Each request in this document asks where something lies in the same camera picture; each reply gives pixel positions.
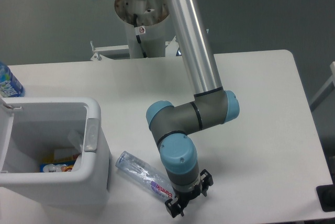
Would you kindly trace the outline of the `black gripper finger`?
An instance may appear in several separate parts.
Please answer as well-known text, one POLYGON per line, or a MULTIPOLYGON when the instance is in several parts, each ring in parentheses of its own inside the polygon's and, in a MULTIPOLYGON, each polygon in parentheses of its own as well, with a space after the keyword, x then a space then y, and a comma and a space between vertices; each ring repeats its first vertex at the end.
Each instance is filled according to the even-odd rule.
POLYGON ((214 181, 212 175, 206 170, 203 169, 200 172, 200 181, 197 185, 197 195, 204 195, 207 196, 208 189, 213 186, 214 181))
POLYGON ((187 207, 188 203, 190 202, 189 199, 186 198, 170 198, 165 201, 165 207, 168 213, 171 215, 172 218, 175 218, 178 215, 184 217, 184 209, 187 207))

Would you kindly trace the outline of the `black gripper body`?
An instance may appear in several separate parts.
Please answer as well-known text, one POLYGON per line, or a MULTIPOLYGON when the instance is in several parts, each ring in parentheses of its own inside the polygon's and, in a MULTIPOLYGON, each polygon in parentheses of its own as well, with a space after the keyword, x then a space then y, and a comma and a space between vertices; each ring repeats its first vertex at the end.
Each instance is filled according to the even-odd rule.
POLYGON ((180 205, 187 205, 189 201, 197 198, 202 193, 202 183, 200 180, 195 180, 188 185, 172 185, 175 196, 180 205))

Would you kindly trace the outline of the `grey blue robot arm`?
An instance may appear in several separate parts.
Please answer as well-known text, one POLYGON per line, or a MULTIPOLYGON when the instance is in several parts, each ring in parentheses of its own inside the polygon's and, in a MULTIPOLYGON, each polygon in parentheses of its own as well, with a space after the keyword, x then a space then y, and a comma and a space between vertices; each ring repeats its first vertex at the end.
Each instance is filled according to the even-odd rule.
POLYGON ((173 26, 189 98, 180 105, 155 102, 146 119, 174 193, 165 206, 176 217, 213 185, 212 175, 199 169, 190 135, 236 119, 239 102, 223 88, 197 0, 115 0, 114 9, 125 25, 131 58, 163 56, 164 24, 173 26))

